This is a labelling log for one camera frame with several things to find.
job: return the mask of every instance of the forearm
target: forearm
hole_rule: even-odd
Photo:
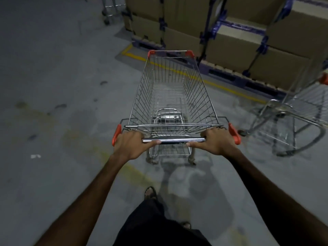
[[[328,245],[328,227],[265,177],[238,149],[226,156],[280,245]]]
[[[50,226],[35,245],[86,245],[112,183],[124,160],[111,156],[84,192]]]

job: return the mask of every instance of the yellow floor marking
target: yellow floor marking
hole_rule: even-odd
[[[128,56],[128,57],[130,57],[130,58],[136,59],[136,60],[140,60],[140,61],[146,61],[146,60],[147,60],[146,58],[143,58],[143,57],[141,57],[141,56],[137,56],[137,55],[134,55],[134,54],[132,54],[132,53],[129,53],[128,51],[129,51],[131,48],[132,48],[132,44],[128,45],[128,47],[125,48],[125,49],[122,51],[121,54],[122,54],[122,55],[125,55],[125,56]],[[170,70],[169,68],[167,68],[167,67],[165,67],[165,66],[162,66],[162,65],[160,65],[160,64],[154,63],[154,62],[151,62],[151,64],[152,64],[152,65],[155,65],[155,66],[158,66],[158,67],[161,67],[161,68],[166,69],[166,70]],[[181,72],[181,71],[177,71],[177,70],[171,70],[171,71],[176,72],[176,73],[178,73],[178,74],[183,74],[183,75],[186,76],[186,73],[185,73],[185,72]],[[227,88],[227,87],[224,87],[224,86],[218,85],[218,84],[216,84],[216,83],[214,83],[214,82],[211,82],[211,81],[209,81],[209,80],[205,80],[205,79],[203,79],[203,81],[204,81],[204,83],[207,84],[207,85],[214,86],[214,87],[216,87],[216,88],[222,89],[222,90],[224,90],[224,91],[230,92],[230,93],[232,93],[232,94],[234,94],[234,95],[237,95],[237,96],[240,96],[240,97],[246,98],[246,99],[248,99],[248,100],[252,100],[252,101],[255,101],[255,102],[258,102],[258,103],[262,103],[262,104],[267,103],[267,101],[265,101],[265,100],[261,100],[261,99],[257,99],[257,98],[252,97],[252,96],[245,95],[245,94],[240,93],[240,92],[238,92],[238,91],[234,91],[234,90],[231,90],[231,89],[229,89],[229,88]]]

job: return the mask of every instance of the black pants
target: black pants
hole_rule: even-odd
[[[128,217],[114,245],[210,245],[199,230],[166,219],[156,199],[144,200]]]

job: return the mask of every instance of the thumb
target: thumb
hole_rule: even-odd
[[[206,148],[206,142],[187,142],[186,145],[191,148],[203,149]]]
[[[144,144],[144,150],[146,151],[147,149],[150,149],[158,144],[161,144],[161,141],[160,140],[154,140],[154,141],[151,141],[151,142],[148,142],[148,143],[145,143]]]

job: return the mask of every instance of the person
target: person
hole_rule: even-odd
[[[269,231],[280,245],[328,245],[328,227],[265,177],[241,153],[223,128],[203,131],[205,142],[188,146],[227,158],[252,196]],[[140,132],[117,137],[113,154],[84,192],[48,228],[35,245],[86,245],[111,185],[129,160],[138,158],[160,141],[142,143]],[[153,187],[131,213],[114,245],[210,245],[200,231],[166,219]]]

